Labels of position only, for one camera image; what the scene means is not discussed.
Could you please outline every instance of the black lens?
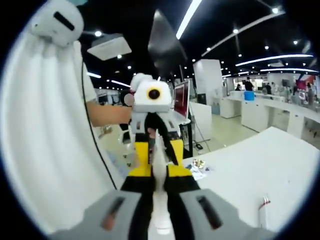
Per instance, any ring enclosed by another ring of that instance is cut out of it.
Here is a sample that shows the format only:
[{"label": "black lens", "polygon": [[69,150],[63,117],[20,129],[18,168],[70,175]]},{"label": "black lens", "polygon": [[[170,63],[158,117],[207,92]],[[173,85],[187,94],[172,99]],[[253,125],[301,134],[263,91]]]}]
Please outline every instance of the black lens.
[{"label": "black lens", "polygon": [[149,92],[149,98],[155,100],[160,97],[160,92],[156,89],[153,89]]}]

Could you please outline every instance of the robot eye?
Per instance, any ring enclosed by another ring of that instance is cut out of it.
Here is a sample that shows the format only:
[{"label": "robot eye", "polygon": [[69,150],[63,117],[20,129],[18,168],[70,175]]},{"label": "robot eye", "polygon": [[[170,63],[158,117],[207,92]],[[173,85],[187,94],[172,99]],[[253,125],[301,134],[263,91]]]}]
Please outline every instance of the robot eye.
[{"label": "robot eye", "polygon": [[150,99],[156,100],[160,97],[160,92],[157,89],[152,89],[149,91],[148,95]]}]

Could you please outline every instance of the chair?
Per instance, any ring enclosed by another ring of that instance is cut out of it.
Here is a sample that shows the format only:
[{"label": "chair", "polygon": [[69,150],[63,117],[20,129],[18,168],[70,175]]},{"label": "chair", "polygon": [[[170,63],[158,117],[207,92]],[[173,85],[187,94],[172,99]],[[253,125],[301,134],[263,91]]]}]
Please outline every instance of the chair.
[{"label": "chair", "polygon": [[134,139],[131,127],[128,124],[120,124],[119,143],[125,145],[125,153],[123,157],[126,159],[128,156],[134,157],[136,154]]}]

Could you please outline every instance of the blue container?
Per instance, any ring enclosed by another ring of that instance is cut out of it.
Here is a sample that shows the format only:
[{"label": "blue container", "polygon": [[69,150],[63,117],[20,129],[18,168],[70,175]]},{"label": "blue container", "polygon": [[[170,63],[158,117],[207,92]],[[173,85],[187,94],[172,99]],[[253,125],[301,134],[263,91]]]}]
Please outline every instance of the blue container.
[{"label": "blue container", "polygon": [[255,100],[255,92],[253,92],[253,91],[244,91],[244,100],[246,100],[246,101],[254,101]]}]

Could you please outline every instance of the person's arm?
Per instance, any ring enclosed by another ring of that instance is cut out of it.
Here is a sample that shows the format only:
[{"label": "person's arm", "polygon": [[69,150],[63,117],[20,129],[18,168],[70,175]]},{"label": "person's arm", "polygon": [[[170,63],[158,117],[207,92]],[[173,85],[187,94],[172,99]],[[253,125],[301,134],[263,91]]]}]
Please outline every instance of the person's arm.
[{"label": "person's arm", "polygon": [[131,119],[131,107],[101,106],[95,102],[87,102],[86,107],[90,122],[94,127],[103,127],[107,124],[128,124]]}]

